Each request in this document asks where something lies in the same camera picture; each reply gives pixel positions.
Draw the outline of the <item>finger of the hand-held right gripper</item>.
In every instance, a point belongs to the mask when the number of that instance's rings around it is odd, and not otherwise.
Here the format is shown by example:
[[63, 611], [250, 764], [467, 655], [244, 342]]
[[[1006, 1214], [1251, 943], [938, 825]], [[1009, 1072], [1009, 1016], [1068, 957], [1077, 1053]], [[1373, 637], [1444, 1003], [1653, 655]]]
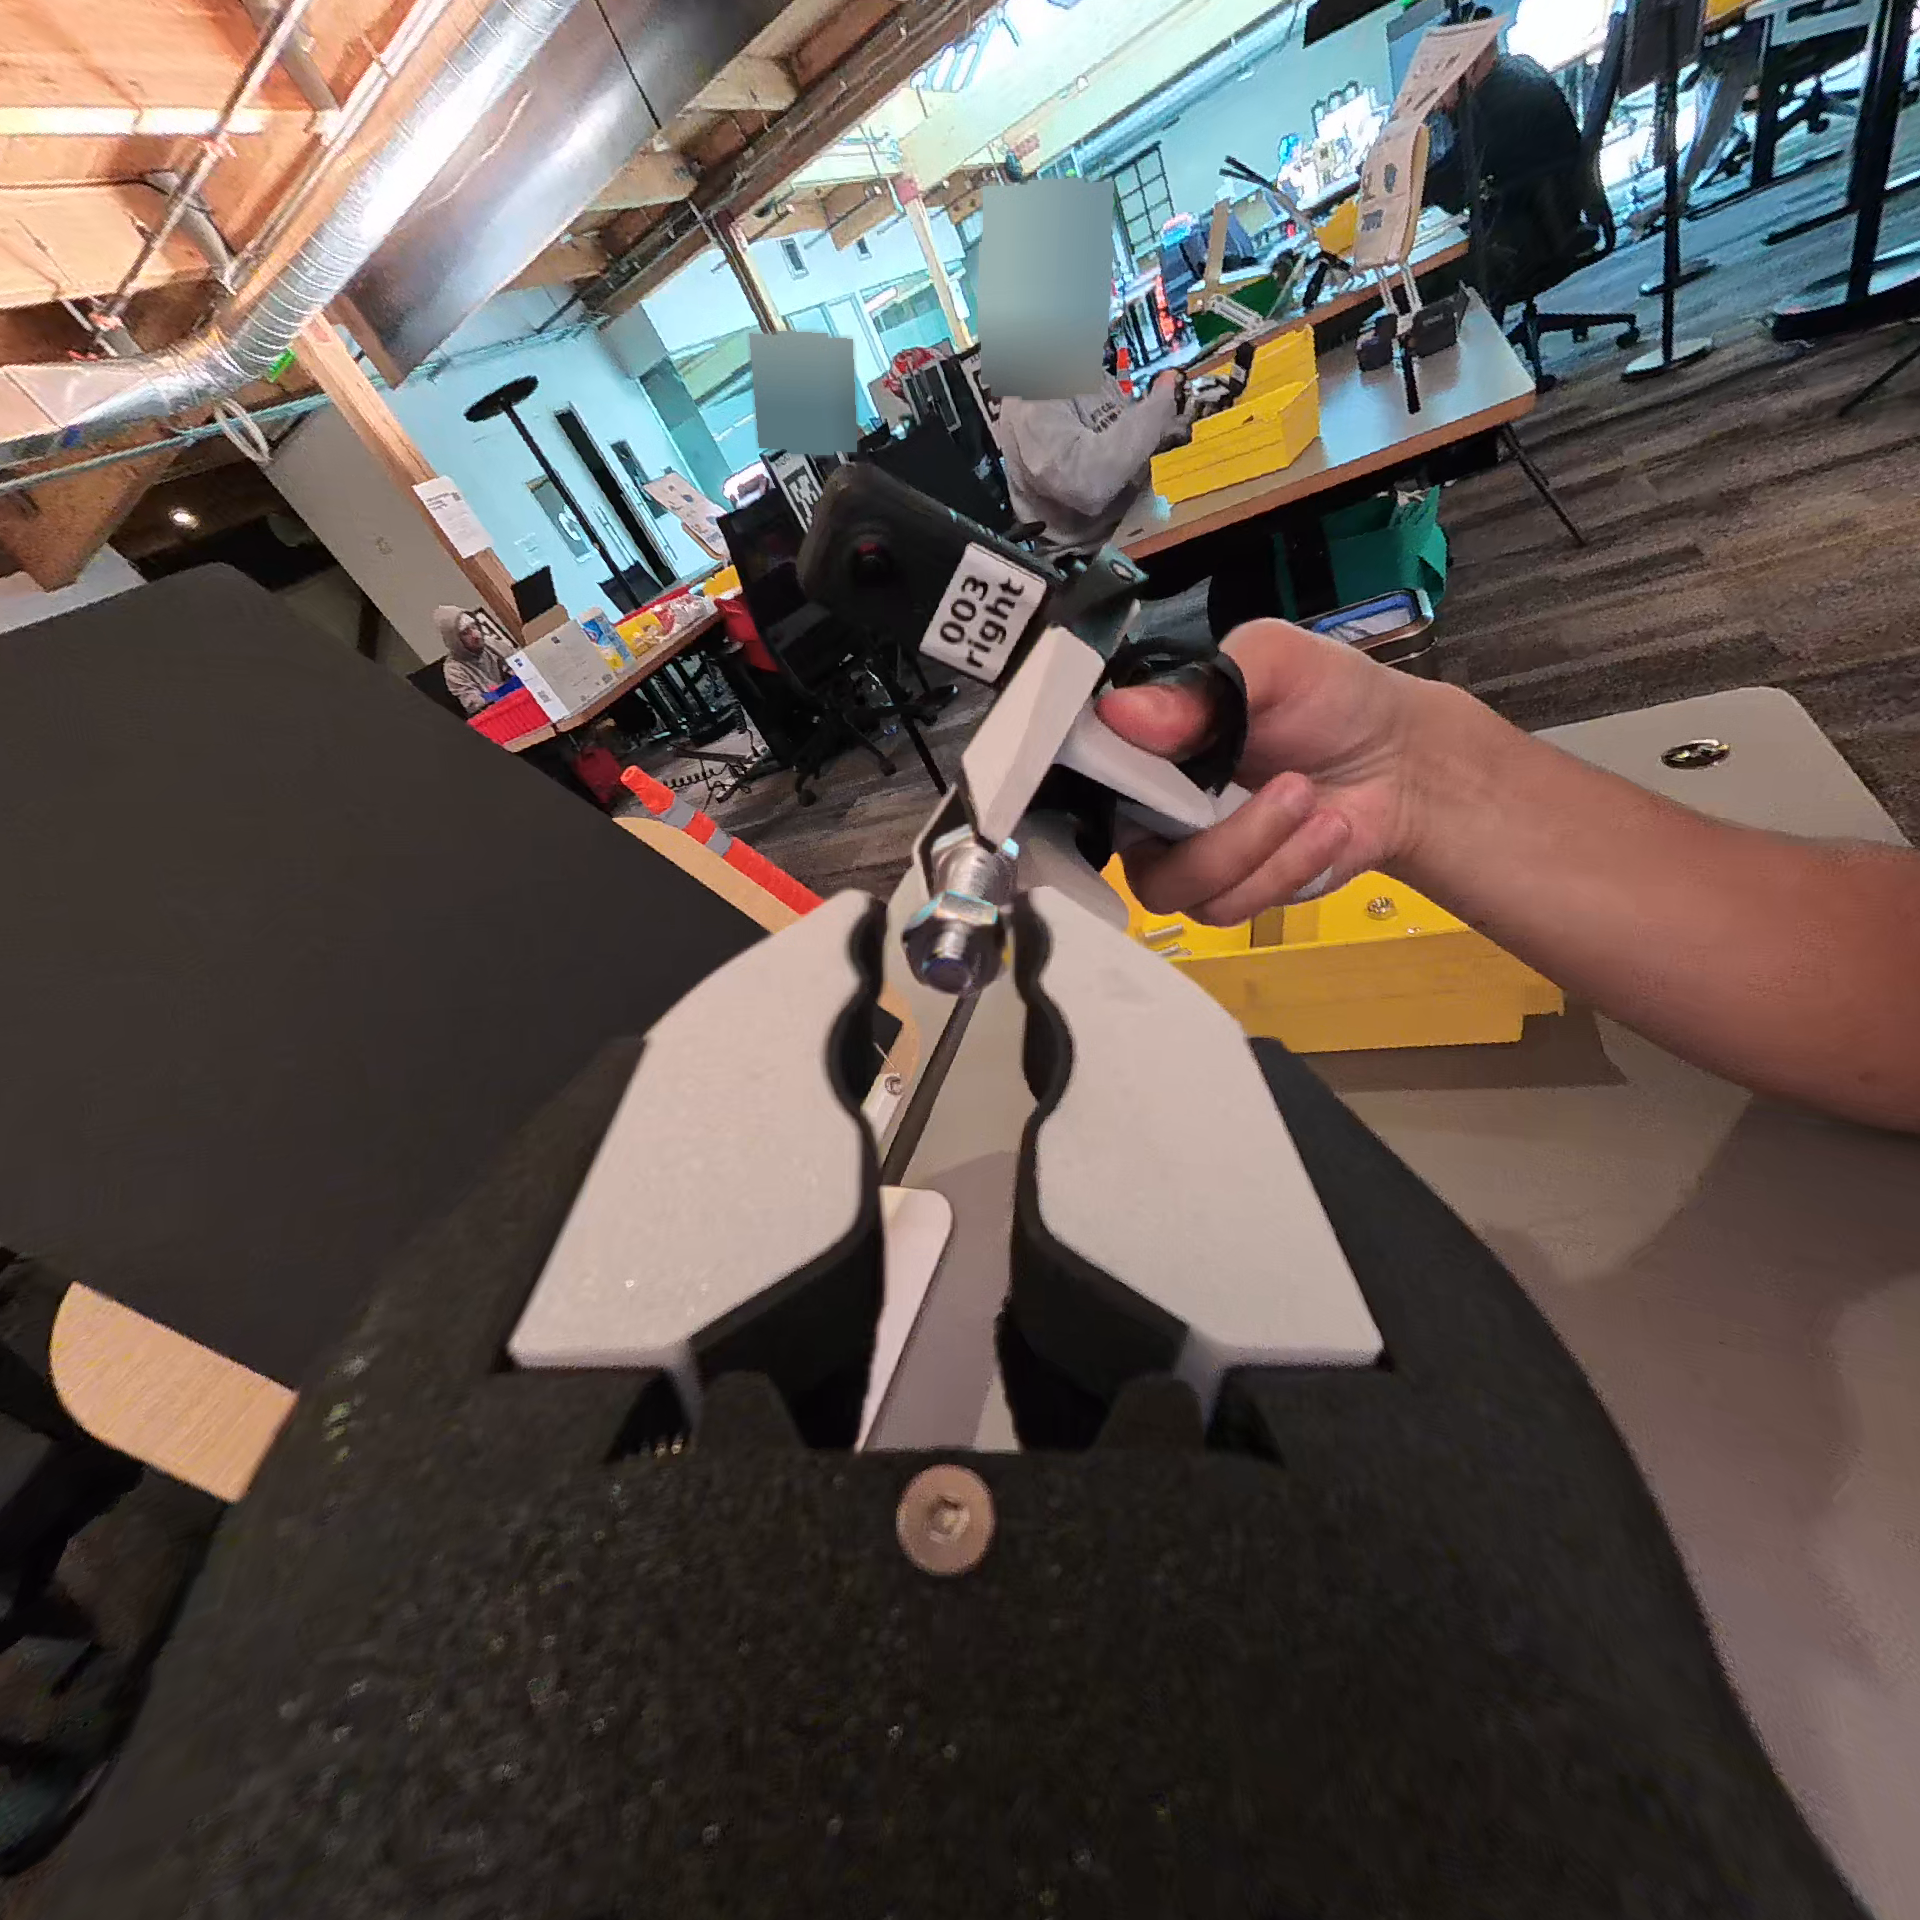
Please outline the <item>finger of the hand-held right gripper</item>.
[[1023, 832], [1023, 901], [1035, 891], [1053, 891], [1121, 936], [1130, 934], [1130, 905], [1078, 848], [1074, 832]]
[[963, 751], [963, 795], [974, 836], [1001, 851], [1018, 838], [1106, 657], [1068, 628], [1044, 628]]

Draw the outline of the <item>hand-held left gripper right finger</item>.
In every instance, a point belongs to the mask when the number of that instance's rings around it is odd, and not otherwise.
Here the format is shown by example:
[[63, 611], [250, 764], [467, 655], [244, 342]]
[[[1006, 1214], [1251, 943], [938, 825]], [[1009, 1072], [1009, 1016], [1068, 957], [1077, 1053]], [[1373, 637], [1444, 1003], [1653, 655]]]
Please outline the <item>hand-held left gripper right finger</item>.
[[1063, 1372], [1375, 1365], [1375, 1318], [1237, 1022], [1050, 884], [1014, 912], [1014, 982], [1023, 1341]]

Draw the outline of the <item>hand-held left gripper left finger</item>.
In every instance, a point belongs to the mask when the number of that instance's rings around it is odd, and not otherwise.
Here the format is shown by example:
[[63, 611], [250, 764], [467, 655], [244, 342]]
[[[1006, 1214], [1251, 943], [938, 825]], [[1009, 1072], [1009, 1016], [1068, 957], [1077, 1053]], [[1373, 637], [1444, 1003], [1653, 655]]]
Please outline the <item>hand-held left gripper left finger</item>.
[[716, 1376], [778, 1288], [878, 1277], [862, 1116], [885, 915], [841, 891], [711, 971], [644, 1033], [508, 1336], [521, 1372]]

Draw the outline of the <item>steel hex bolt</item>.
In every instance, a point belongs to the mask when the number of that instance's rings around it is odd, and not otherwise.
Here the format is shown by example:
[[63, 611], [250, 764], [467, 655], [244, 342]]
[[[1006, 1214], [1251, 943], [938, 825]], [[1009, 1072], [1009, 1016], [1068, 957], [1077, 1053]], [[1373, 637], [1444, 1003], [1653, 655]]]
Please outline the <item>steel hex bolt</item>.
[[983, 992], [1001, 968], [1013, 901], [929, 893], [926, 902], [907, 917], [900, 934], [911, 976], [956, 999]]

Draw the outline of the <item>yellow plastic bin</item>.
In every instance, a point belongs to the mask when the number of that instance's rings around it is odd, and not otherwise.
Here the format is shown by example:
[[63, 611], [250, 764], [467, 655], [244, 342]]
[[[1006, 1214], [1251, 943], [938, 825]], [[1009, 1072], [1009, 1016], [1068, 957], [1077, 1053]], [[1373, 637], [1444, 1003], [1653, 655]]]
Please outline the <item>yellow plastic bin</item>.
[[1143, 948], [1246, 1036], [1294, 1051], [1510, 1045], [1567, 1008], [1543, 973], [1379, 871], [1234, 928], [1143, 909], [1117, 857], [1101, 876]]

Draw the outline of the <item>person's right forearm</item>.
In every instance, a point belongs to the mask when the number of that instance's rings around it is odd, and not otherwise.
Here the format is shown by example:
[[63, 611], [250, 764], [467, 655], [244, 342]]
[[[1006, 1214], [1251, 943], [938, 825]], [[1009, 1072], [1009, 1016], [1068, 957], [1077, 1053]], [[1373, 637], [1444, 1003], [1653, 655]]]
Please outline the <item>person's right forearm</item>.
[[1383, 867], [1677, 1057], [1915, 1134], [1918, 852], [1724, 822], [1425, 699]]

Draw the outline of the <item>grey desk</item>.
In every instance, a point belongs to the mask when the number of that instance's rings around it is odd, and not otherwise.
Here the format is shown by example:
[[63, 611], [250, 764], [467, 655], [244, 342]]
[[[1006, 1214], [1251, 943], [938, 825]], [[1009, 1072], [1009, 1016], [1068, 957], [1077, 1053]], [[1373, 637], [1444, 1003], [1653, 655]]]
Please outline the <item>grey desk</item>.
[[[1777, 687], [1543, 736], [1731, 822], [1898, 843]], [[906, 1185], [953, 1230], [871, 1440], [1013, 1449], [991, 1323], [1030, 1110], [975, 1000]], [[1508, 1046], [1310, 1057], [1579, 1360], [1686, 1558], [1749, 1719], [1874, 1915], [1915, 1915], [1915, 1135], [1747, 1097], [1574, 1003]]]

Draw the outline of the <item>person's right hand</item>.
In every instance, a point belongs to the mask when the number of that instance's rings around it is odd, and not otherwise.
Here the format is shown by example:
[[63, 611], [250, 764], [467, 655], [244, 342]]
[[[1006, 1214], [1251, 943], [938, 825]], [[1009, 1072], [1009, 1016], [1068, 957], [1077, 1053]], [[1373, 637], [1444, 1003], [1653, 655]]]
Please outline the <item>person's right hand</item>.
[[1179, 843], [1148, 836], [1124, 851], [1143, 907], [1228, 928], [1385, 873], [1478, 915], [1428, 848], [1470, 708], [1460, 692], [1282, 620], [1239, 627], [1217, 663], [1244, 686], [1233, 780], [1246, 799]]

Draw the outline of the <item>cluttered wooden table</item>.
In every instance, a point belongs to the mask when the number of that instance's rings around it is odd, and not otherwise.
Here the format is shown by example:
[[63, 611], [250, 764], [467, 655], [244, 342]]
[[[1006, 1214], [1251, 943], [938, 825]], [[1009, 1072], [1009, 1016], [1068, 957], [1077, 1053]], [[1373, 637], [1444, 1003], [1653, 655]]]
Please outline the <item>cluttered wooden table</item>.
[[701, 591], [684, 591], [604, 632], [579, 620], [550, 621], [510, 654], [513, 686], [463, 723], [508, 751], [559, 740], [661, 680], [669, 664], [690, 660], [722, 627], [721, 600]]

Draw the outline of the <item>orange traffic cone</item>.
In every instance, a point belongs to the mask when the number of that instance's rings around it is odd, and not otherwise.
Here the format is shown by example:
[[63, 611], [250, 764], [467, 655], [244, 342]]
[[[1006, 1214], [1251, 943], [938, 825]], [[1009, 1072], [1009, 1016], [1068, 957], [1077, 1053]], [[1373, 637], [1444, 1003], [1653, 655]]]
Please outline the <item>orange traffic cone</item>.
[[789, 928], [823, 902], [804, 881], [794, 879], [674, 785], [638, 765], [623, 768], [620, 782], [641, 806], [641, 814], [618, 821], [623, 832], [759, 928]]

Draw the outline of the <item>stacked yellow bins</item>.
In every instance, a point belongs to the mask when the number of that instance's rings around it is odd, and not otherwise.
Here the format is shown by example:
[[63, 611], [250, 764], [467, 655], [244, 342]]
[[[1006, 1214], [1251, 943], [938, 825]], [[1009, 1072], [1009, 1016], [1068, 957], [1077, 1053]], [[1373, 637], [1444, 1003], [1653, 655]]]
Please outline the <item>stacked yellow bins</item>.
[[1191, 436], [1150, 464], [1154, 495], [1186, 502], [1290, 469], [1321, 431], [1321, 381], [1310, 326], [1239, 342], [1193, 385], [1207, 401]]

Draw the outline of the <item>green bag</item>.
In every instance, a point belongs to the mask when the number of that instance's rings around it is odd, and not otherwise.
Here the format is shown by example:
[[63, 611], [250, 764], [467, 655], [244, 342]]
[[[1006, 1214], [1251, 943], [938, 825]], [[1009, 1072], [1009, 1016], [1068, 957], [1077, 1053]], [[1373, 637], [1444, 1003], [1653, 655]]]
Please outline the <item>green bag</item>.
[[1395, 488], [1321, 517], [1333, 577], [1333, 608], [1389, 591], [1420, 591], [1435, 613], [1449, 588], [1449, 535], [1442, 487]]

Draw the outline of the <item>black lamp stand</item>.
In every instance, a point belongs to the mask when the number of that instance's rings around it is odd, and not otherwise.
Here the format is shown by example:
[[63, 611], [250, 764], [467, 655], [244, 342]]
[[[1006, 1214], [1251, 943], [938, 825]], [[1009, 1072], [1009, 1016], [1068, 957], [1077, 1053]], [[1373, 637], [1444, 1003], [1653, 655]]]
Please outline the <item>black lamp stand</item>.
[[547, 505], [553, 508], [548, 515], [556, 520], [559, 540], [567, 544], [570, 550], [579, 560], [586, 556], [595, 556], [602, 564], [602, 574], [613, 576], [618, 574], [618, 560], [613, 557], [606, 540], [599, 535], [593, 517], [572, 493], [567, 479], [563, 477], [559, 469], [550, 461], [542, 443], [537, 441], [533, 427], [523, 421], [521, 408], [523, 404], [537, 392], [537, 376], [535, 374], [517, 374], [494, 391], [485, 392], [482, 397], [474, 399], [463, 408], [463, 417], [474, 425], [505, 421], [519, 443], [533, 455], [535, 467], [542, 476], [542, 487], [548, 493]]

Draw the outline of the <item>wooden work table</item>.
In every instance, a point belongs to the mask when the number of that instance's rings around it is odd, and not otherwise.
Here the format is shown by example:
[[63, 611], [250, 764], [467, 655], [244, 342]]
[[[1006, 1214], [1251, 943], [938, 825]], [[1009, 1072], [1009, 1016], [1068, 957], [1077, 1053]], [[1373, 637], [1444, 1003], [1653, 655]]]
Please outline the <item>wooden work table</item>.
[[1298, 460], [1185, 502], [1148, 495], [1115, 545], [1146, 560], [1338, 488], [1412, 473], [1444, 448], [1522, 421], [1539, 401], [1535, 376], [1481, 294], [1465, 291], [1465, 302], [1457, 342], [1414, 363], [1420, 407], [1407, 407], [1396, 368], [1361, 371], [1350, 347], [1321, 355], [1321, 427]]

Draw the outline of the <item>black panel with wooden edge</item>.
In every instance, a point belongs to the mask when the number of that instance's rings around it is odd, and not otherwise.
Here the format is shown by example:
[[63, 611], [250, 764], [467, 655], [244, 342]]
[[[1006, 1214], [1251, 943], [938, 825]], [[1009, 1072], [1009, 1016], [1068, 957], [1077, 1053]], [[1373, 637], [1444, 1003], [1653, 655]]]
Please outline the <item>black panel with wooden edge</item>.
[[5, 1248], [87, 1436], [266, 1484], [407, 1243], [771, 936], [228, 567], [5, 635]]

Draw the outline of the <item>black ceiling beam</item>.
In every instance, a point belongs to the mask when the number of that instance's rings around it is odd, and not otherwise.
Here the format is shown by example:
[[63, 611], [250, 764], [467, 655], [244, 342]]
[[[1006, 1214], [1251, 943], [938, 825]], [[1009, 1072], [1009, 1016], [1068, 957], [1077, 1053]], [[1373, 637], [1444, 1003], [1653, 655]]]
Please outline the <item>black ceiling beam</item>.
[[412, 374], [781, 12], [574, 4], [349, 281], [354, 340], [387, 376]]

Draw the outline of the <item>silver spiral duct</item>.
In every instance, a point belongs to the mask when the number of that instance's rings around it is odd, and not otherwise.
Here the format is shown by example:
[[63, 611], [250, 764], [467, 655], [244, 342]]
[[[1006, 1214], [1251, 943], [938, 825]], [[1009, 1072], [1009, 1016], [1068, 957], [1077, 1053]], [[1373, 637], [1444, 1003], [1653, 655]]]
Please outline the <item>silver spiral duct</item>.
[[191, 413], [266, 376], [572, 12], [572, 3], [487, 4], [385, 136], [349, 147], [349, 166], [322, 215], [247, 267], [209, 320], [178, 342], [132, 357], [3, 368], [5, 467]]

